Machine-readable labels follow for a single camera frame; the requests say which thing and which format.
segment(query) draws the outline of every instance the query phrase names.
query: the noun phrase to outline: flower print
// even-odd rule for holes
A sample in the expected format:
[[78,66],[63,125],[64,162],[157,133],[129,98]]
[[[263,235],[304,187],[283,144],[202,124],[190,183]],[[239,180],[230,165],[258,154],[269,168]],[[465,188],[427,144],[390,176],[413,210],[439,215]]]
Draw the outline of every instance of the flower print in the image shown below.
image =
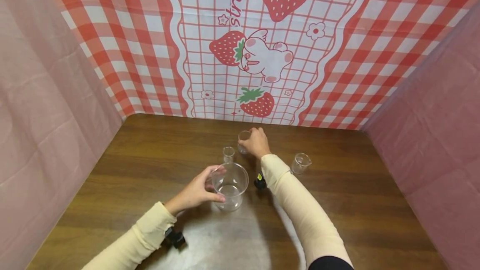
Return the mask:
[[215,96],[214,96],[213,91],[211,91],[211,90],[202,91],[202,98],[203,99],[213,99],[214,97]]
[[308,27],[307,36],[309,36],[312,40],[316,40],[325,36],[325,23],[312,23]]

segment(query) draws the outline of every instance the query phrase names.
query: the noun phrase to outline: black object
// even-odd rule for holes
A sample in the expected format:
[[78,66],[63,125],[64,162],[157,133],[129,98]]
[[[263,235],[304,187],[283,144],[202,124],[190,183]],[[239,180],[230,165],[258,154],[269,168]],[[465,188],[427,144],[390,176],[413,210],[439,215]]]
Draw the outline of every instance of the black object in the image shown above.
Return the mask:
[[253,184],[254,184],[255,187],[257,187],[257,189],[259,189],[259,190],[263,190],[263,189],[267,188],[267,182],[266,182],[265,179],[263,178],[262,172],[259,172],[259,173],[258,173],[257,178],[255,179],[255,181],[253,182]]
[[186,244],[185,238],[183,237],[183,233],[176,232],[173,229],[173,226],[168,228],[167,231],[165,232],[165,239],[167,239],[173,245],[173,247],[177,249],[179,249],[184,244]]

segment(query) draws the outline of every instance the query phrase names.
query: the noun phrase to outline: checkered backdrop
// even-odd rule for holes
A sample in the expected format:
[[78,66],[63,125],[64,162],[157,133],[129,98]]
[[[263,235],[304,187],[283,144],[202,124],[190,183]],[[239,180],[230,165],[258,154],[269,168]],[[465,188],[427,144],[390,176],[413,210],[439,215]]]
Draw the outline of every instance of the checkered backdrop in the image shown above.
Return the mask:
[[123,116],[359,129],[477,0],[55,1]]

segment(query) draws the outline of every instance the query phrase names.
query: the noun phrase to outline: pink curtain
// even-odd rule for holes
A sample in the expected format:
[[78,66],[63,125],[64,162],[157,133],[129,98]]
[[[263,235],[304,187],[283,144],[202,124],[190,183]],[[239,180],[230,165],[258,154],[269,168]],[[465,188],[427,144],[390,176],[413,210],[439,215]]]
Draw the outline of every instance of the pink curtain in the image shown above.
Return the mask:
[[478,0],[54,0],[120,114],[359,129]]
[[451,270],[480,265],[480,5],[367,122]]
[[24,269],[121,124],[51,0],[0,0],[0,269]]

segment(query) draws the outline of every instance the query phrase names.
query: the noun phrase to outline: pink fabric wall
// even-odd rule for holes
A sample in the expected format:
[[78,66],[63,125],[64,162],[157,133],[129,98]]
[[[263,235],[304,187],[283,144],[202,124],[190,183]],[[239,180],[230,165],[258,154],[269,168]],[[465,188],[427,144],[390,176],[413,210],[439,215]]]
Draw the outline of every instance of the pink fabric wall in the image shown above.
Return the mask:
[[121,124],[51,0],[0,0],[0,269],[24,269]]
[[364,129],[451,270],[480,265],[480,5]]

